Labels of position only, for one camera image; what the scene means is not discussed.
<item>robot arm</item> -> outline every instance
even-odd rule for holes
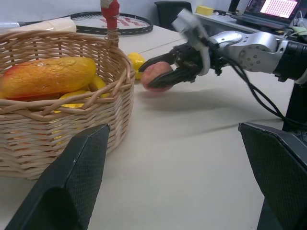
[[[173,22],[188,43],[174,47],[168,54],[148,60],[141,68],[166,61],[176,64],[173,72],[162,74],[149,83],[152,88],[165,88],[183,81],[194,82],[209,69],[217,75],[227,66],[223,57],[238,63],[251,72],[274,74],[279,81],[293,79],[297,84],[307,83],[307,46],[278,39],[270,33],[244,34],[225,31],[208,37],[200,21],[190,12],[183,10]]]

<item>desk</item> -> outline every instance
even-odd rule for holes
[[[164,41],[170,31],[161,31]],[[122,45],[126,39],[131,38],[121,38]],[[136,50],[143,41],[136,36],[121,48]],[[146,42],[142,54],[152,58],[185,41],[153,49],[155,41]],[[285,113],[293,83],[262,73],[249,76]],[[89,230],[255,230],[263,195],[237,130],[245,121],[282,127],[231,68],[220,77],[210,70],[162,94],[136,84],[130,130],[106,158]],[[0,178],[0,229],[33,184]]]
[[[206,15],[202,15],[199,13],[196,13],[195,15],[197,15],[200,18],[201,22],[204,25],[221,28],[225,31],[237,30],[243,33],[248,33],[248,34],[256,33],[260,31],[260,30],[257,30],[251,27],[236,24],[236,19],[233,19],[228,15],[226,16],[221,16],[221,15],[206,16]]]

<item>wicker basket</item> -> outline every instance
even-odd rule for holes
[[[103,123],[111,127],[108,152],[121,142],[130,121],[135,72],[117,44],[116,33],[107,39],[46,31],[0,35],[0,73],[30,60],[81,56],[95,60],[97,74],[107,84],[97,92],[64,100],[0,100],[0,176],[37,179],[72,136]],[[99,98],[106,92],[107,98]]]

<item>white cylinder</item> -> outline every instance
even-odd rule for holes
[[[15,27],[8,31],[30,31],[30,30],[49,30],[49,31],[70,31],[76,32],[77,27],[72,19],[57,18],[54,20],[48,20],[41,23],[35,23],[31,25],[25,25],[21,27]]]

